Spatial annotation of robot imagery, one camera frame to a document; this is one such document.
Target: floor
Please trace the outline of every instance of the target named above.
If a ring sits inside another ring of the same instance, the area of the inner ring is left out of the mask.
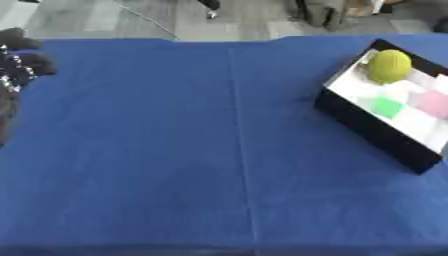
[[[446,0],[410,0],[397,6],[394,14],[350,18],[346,28],[329,32],[298,20],[294,0],[222,0],[220,17],[212,21],[194,0],[43,0],[40,5],[1,2],[0,29],[24,27],[39,39],[244,41],[304,35],[430,33],[436,20],[448,15]]]

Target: blue tablecloth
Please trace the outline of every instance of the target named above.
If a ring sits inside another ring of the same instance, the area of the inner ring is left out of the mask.
[[[447,36],[385,38],[448,65]],[[45,42],[60,73],[0,150],[0,254],[447,255],[448,168],[313,109],[373,39]]]

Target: tennis ball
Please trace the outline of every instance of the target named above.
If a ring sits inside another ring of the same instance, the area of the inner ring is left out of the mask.
[[[379,84],[391,84],[404,79],[412,69],[412,60],[397,50],[379,52],[367,64],[368,77]]]

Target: pink square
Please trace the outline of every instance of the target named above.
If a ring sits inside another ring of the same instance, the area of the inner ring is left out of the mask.
[[[448,118],[448,95],[431,90],[419,94],[413,104],[415,108],[426,112],[428,115],[440,119]]]

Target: hand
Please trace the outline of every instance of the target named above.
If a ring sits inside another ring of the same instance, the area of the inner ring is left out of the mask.
[[[10,28],[0,31],[0,45],[8,46],[10,51],[24,49],[39,49],[41,43],[37,40],[25,37],[25,31],[21,28]],[[36,53],[19,54],[25,66],[33,68],[38,76],[55,75],[56,69],[52,62],[43,55]]]
[[[40,48],[41,44],[31,38],[25,37],[25,31],[21,28],[11,28],[0,31],[0,46],[6,45],[9,51]],[[43,55],[36,53],[18,54],[24,66],[33,68],[37,76],[56,74],[52,62]],[[9,91],[0,86],[0,147],[6,142],[10,132],[12,119],[18,108],[18,93]]]

